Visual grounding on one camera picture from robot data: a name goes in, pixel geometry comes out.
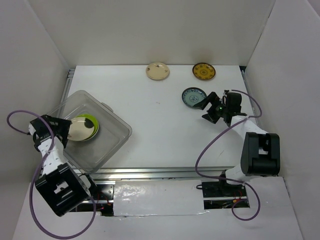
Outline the cream plate black edge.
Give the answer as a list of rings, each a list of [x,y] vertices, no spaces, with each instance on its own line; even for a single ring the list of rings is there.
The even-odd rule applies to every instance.
[[[83,118],[73,118],[71,120],[71,126],[68,133],[68,139],[70,141],[79,142],[83,141],[87,136],[90,136],[93,129],[84,127],[85,120]]]

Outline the blue patterned plate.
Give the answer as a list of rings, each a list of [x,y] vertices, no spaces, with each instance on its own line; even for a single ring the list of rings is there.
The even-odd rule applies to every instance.
[[[194,105],[203,101],[207,97],[207,94],[198,87],[189,87],[185,89],[181,94],[183,103],[189,107],[194,108]]]

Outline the lime green plate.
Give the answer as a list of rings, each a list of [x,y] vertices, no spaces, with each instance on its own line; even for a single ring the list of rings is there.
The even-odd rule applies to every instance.
[[[85,139],[83,139],[83,141],[93,138],[98,133],[100,125],[95,116],[88,113],[84,113],[77,115],[76,117],[84,119],[84,127],[86,129],[93,129],[91,135],[88,135]]]

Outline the yellow brown patterned plate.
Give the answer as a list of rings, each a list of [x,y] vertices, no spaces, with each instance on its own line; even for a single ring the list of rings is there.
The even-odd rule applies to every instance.
[[[216,69],[209,63],[199,62],[192,67],[193,75],[202,81],[209,81],[216,76]]]

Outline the cream plate with flowers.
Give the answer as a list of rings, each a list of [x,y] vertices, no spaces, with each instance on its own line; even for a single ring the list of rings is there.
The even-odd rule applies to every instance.
[[[152,80],[162,81],[170,75],[170,69],[162,62],[152,62],[146,67],[145,73]]]

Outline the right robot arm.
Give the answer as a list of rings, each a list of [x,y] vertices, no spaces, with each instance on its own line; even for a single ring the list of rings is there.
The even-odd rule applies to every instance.
[[[205,177],[205,174],[199,171],[202,156],[224,134],[235,131],[243,140],[240,162],[233,168],[223,171],[221,175],[213,177],[220,181],[217,189],[223,196],[229,196],[235,190],[235,185],[248,186],[251,179],[277,176],[281,169],[279,135],[269,133],[252,122],[252,119],[258,119],[263,115],[261,110],[257,115],[242,112],[243,95],[245,92],[236,89],[225,90],[223,97],[211,92],[202,101],[193,105],[194,109],[204,110],[210,104],[210,108],[202,118],[213,124],[222,119],[227,126],[197,158],[194,168],[199,176]]]

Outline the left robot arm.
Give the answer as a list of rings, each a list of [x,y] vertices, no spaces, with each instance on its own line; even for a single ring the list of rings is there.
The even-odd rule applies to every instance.
[[[42,115],[29,123],[35,149],[45,157],[35,187],[53,212],[61,217],[84,200],[97,197],[99,187],[87,174],[84,181],[64,157],[71,121]]]

